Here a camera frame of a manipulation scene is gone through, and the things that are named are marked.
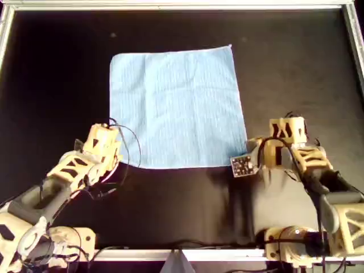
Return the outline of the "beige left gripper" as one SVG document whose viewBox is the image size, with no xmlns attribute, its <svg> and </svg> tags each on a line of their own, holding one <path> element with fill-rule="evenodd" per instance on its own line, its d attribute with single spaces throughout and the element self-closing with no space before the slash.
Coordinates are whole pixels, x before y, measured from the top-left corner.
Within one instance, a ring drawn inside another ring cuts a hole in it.
<svg viewBox="0 0 364 273">
<path fill-rule="evenodd" d="M 84 143 L 84 153 L 102 163 L 107 171 L 113 170 L 119 161 L 121 142 L 117 141 L 118 134 L 116 128 L 109 128 L 105 123 L 92 125 Z"/>
</svg>

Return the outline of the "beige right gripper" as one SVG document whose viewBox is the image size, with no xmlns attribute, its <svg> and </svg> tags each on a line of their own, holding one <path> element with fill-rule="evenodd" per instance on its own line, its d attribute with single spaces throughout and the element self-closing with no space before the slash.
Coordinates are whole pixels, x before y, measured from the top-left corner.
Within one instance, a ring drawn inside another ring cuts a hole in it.
<svg viewBox="0 0 364 273">
<path fill-rule="evenodd" d="M 258 148 L 258 167 L 284 168 L 287 145 L 284 139 L 263 139 Z"/>
</svg>

